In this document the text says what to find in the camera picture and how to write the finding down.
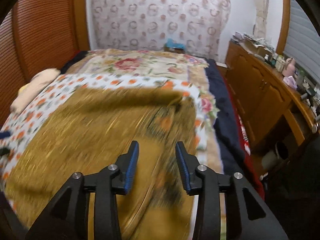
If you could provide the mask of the brown gold patterned garment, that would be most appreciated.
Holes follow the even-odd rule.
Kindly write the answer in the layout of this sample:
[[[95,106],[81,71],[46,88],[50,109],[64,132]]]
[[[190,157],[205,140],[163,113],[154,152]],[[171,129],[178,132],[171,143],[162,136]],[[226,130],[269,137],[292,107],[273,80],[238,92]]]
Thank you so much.
[[[123,239],[187,239],[193,198],[181,183],[175,145],[196,152],[188,92],[161,88],[77,89],[44,122],[10,172],[5,194],[30,227],[74,172],[99,172],[139,143],[130,192],[117,197]]]

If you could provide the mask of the orange print white sheet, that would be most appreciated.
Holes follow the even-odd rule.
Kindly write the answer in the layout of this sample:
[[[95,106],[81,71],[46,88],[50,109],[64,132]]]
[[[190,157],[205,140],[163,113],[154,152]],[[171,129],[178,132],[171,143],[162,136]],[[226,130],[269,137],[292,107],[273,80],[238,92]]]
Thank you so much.
[[[46,119],[79,87],[119,89],[138,87],[160,87],[182,91],[184,96],[193,99],[196,109],[196,148],[207,148],[207,133],[203,122],[205,114],[202,109],[200,89],[188,81],[168,79],[166,77],[143,77],[133,75],[116,76],[113,74],[66,74],[57,77],[48,87],[29,103],[20,114],[11,114],[1,131],[9,131],[11,136],[1,140],[2,147],[12,150],[8,157],[1,158],[1,179],[7,179],[17,164],[29,142],[33,139]]]

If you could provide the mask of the red blanket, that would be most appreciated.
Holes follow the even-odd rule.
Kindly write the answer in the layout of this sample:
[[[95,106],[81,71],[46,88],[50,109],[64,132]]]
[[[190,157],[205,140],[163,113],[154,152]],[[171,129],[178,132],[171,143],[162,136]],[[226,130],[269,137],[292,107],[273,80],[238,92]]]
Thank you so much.
[[[228,95],[230,98],[230,101],[232,103],[236,123],[237,123],[237,129],[238,129],[238,136],[239,136],[239,144],[240,148],[244,152],[244,160],[240,161],[240,163],[244,164],[245,166],[245,172],[246,172],[246,178],[247,180],[252,184],[252,186],[255,188],[259,196],[265,200],[265,191],[263,184],[261,183],[260,179],[258,178],[254,167],[253,167],[253,161],[251,158],[251,150],[249,145],[249,140],[247,136],[247,132],[245,130],[244,124],[242,122],[242,118],[239,115],[240,111],[237,108],[236,101],[234,99],[234,96],[232,94],[231,88],[229,84],[227,83],[226,78],[223,78],[226,88],[228,90]]]

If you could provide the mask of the yellow plush toy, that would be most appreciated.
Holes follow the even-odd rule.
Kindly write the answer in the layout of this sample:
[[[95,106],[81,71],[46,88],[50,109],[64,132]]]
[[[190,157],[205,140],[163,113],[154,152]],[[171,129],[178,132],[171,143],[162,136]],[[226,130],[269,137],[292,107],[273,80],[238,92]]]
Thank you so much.
[[[28,84],[20,88],[16,99],[10,106],[10,113],[21,114],[29,103],[51,84],[60,73],[56,68],[45,69],[37,73]]]

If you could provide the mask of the navy blue blanket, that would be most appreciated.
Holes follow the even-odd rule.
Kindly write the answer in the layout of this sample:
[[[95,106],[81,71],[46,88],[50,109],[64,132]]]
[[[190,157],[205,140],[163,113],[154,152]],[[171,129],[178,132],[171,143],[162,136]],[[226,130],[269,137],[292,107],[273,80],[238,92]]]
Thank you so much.
[[[209,81],[209,91],[215,97],[216,106],[219,109],[213,127],[220,146],[223,172],[227,175],[233,175],[235,172],[245,174],[245,152],[240,146],[239,125],[236,122],[227,86],[216,62],[212,59],[206,59],[206,62],[208,67],[205,72]]]

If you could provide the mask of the wooden sideboard cabinet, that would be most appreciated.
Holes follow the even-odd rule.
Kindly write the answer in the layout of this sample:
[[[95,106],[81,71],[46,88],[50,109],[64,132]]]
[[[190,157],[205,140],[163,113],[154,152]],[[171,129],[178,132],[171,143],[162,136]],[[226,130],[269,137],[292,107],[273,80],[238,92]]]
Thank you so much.
[[[311,108],[274,68],[233,41],[229,42],[226,65],[226,81],[252,149],[272,133],[283,134],[285,128],[297,145],[319,135]]]

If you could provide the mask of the wooden louvered wardrobe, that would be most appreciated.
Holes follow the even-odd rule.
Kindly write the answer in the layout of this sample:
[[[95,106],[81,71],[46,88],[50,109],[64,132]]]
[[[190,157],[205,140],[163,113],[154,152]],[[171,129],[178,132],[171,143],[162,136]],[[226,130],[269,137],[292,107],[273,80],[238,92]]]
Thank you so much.
[[[89,50],[86,0],[1,0],[1,123],[18,90]]]

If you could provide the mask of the pink tissue pack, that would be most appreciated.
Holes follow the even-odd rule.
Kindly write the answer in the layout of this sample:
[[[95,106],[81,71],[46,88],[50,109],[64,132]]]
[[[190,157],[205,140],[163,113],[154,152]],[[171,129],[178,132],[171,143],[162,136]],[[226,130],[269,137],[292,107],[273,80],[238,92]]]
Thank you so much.
[[[285,77],[283,78],[283,82],[284,82],[287,86],[291,87],[292,89],[294,89],[294,90],[297,89],[297,84],[296,84],[296,81],[295,81],[295,79],[294,79],[293,76],[288,76],[288,77],[285,76]]]

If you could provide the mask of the floral bed quilt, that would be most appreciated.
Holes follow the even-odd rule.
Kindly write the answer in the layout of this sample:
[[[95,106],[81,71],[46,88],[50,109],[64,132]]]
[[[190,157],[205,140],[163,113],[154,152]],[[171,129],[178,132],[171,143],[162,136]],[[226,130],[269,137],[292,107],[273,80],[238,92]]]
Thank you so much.
[[[99,49],[80,51],[61,69],[62,74],[124,74],[145,77],[166,77],[184,84],[191,83],[200,90],[200,103],[204,111],[204,124],[208,132],[207,165],[218,173],[223,172],[220,146],[217,143],[213,124],[219,112],[215,96],[209,91],[205,71],[209,65],[205,59],[187,54],[165,51]]]

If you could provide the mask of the cardboard box on sideboard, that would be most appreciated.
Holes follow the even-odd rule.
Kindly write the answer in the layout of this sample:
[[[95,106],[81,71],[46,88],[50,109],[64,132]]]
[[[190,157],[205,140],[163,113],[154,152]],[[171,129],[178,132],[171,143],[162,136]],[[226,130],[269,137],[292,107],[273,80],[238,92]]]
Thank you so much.
[[[260,55],[262,57],[265,57],[265,55],[272,55],[272,51],[270,51],[267,47],[261,44],[255,44],[252,40],[245,39],[244,46],[247,51],[254,55]]]

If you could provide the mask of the pink circle patterned curtain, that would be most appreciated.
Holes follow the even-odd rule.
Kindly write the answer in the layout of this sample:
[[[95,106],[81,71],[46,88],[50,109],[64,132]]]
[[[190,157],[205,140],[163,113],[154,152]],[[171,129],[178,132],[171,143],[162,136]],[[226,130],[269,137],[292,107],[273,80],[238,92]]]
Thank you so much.
[[[216,59],[230,0],[91,0],[99,48],[162,50],[169,40],[188,54]]]

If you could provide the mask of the grey window blind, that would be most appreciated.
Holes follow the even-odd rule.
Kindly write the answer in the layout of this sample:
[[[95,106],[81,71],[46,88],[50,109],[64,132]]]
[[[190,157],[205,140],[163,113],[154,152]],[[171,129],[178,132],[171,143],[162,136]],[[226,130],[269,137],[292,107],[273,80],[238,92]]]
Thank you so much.
[[[290,0],[289,31],[284,54],[294,58],[314,80],[319,82],[319,34],[296,0]]]

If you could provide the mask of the box with blue cloth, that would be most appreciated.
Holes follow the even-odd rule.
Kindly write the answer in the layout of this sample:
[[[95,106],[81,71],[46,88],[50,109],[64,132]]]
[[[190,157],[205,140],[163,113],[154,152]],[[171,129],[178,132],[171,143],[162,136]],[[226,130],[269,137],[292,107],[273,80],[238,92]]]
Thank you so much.
[[[173,39],[169,38],[164,45],[164,51],[177,53],[177,54],[184,54],[185,45],[181,43],[177,43]]]

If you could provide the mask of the beige tied side curtain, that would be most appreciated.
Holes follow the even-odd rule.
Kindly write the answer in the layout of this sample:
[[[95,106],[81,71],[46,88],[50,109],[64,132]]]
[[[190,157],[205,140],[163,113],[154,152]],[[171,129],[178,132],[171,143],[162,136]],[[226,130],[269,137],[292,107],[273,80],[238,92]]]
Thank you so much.
[[[268,0],[254,0],[256,6],[256,18],[253,34],[256,38],[266,37],[266,21],[268,13]]]

